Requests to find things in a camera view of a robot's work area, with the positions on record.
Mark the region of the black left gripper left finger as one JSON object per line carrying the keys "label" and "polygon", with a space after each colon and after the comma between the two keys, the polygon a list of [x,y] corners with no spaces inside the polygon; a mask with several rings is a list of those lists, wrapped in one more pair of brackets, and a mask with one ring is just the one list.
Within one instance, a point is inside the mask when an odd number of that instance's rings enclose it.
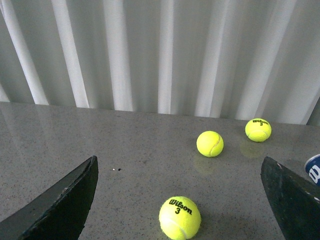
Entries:
{"label": "black left gripper left finger", "polygon": [[91,209],[99,168],[91,156],[0,223],[2,240],[77,240]]}

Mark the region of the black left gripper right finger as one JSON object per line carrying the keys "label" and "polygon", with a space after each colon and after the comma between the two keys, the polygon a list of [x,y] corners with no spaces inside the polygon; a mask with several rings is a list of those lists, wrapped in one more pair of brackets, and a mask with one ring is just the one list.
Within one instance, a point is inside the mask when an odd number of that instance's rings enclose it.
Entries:
{"label": "black left gripper right finger", "polygon": [[261,181],[286,240],[320,238],[320,188],[267,156]]}

